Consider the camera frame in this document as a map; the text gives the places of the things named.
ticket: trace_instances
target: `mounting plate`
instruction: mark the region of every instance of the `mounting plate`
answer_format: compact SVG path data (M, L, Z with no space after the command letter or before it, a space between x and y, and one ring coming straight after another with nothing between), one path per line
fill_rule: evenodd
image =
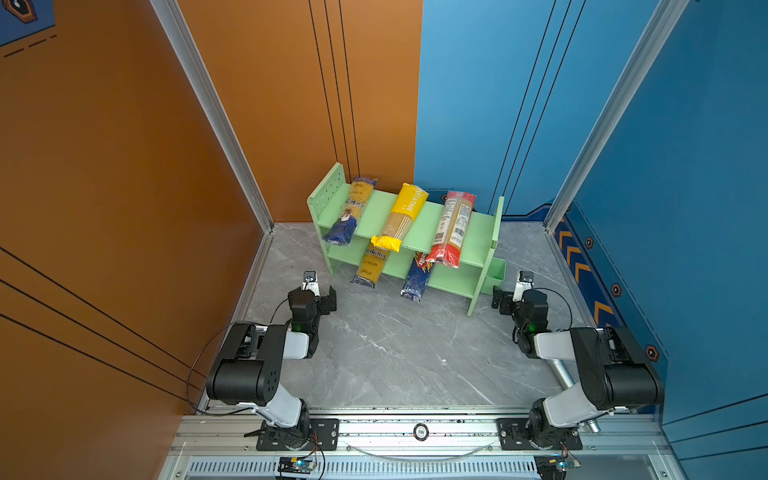
M339 419L314 419L310 417L310 436L317 434L317 443L324 452L336 450L339 440ZM307 442L300 449L289 449L284 443L272 438L269 433L259 435L256 450L260 452L311 452L315 448L313 442Z
M498 439L502 443L502 450L541 450L535 447L530 440L523 436L527 418L517 419L496 419L496 428L498 429ZM584 446L581 444L581 437L576 432L576 436L569 435L565 440L565 446L568 450L581 450ZM557 450L559 447L553 445L547 450Z

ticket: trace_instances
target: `pasta package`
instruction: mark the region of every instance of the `pasta package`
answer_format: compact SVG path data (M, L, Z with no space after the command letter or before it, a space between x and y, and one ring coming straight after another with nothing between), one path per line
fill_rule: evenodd
M399 252L402 239L406 237L413 221L422 211L428 196L429 194L416 185L403 184L381 233L371 239L373 245Z
M416 252L411 262L411 268L408 270L406 282L402 285L402 290L400 290L400 296L415 302L421 302L424 290L427 290L427 283L429 283L429 277L432 276L432 268L434 266L434 263L427 262L426 253Z
M362 256L362 262L357 268L357 274L352 279L352 283L370 286L376 288L376 282L382 275L384 265L389 258L389 250L378 248L373 243L368 243L366 253Z
M427 261L458 268L469 217L477 197L466 192L449 192Z
M331 226L328 233L323 236L325 243L349 245L349 242L352 241L352 235L357 230L357 223L360 222L362 210L366 207L375 186L375 178L373 180L366 177L353 178L339 219Z

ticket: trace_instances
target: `gray marble floor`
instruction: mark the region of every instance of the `gray marble floor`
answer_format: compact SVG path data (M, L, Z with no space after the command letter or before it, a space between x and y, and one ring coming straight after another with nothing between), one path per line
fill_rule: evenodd
M440 290L412 302L399 296L402 280L394 277L382 276L373 290L349 283L352 265L330 276L311 223L280 223L274 235L249 319L268 323L304 270L317 271L322 294L328 285L338 293L315 356L283 361L281 383L310 406L530 406L561 391L543 361L512 343L513 322L490 307L490 296L480 296L472 317L468 299ZM496 256L507 261L508 279L535 272L536 286L565 296L574 325L584 325L540 223L502 223ZM551 328L565 328L568 308L554 294L549 303ZM289 318L285 304L275 323Z

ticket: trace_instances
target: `green shelf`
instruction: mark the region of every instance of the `green shelf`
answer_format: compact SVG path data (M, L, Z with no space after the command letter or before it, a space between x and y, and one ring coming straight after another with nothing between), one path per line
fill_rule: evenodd
M339 218L339 212L346 202L349 188L350 185L346 183L344 176L344 167L337 163L307 199L320 246L323 248L331 274L336 272L340 263L360 265L371 237L381 232L397 198L395 194L374 190L366 209L362 212L360 223L350 245L344 247L328 245L323 242L322 236ZM468 316L471 316L480 292L492 290L493 285L498 285L501 282L500 279L504 279L506 262L493 257L498 242L503 205L504 197L499 197L494 215L472 212L462 245L459 267L436 265L429 279L430 287L471 299ZM400 251L390 253L383 274L406 278L414 253L428 253L432 248L442 209L441 204L433 202L427 202L424 205L403 240Z
M360 265L363 254L366 252L370 239L363 237L354 237L352 243L345 247L339 245L329 245L328 257L352 265ZM400 249L399 252L391 252L389 259L384 265L382 273L385 275L396 276L397 278L406 278L408 269L413 261L413 250ZM429 277L429 286L438 290L455 293L456 295L472 298L475 295L475 288L480 280L482 268L460 263L458 268L451 268L445 265L435 265L432 276Z

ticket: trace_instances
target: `orange wall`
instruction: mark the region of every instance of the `orange wall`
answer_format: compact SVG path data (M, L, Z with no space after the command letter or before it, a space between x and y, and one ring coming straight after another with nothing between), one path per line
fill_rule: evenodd
M0 56L0 246L192 363L229 320L262 233L149 2L68 0L55 14L46 42ZM0 279L186 377L3 252ZM184 396L2 284L0 313ZM3 478L154 478L189 412L2 318L0 365Z
M420 0L179 3L275 221L309 221L336 161L413 182Z

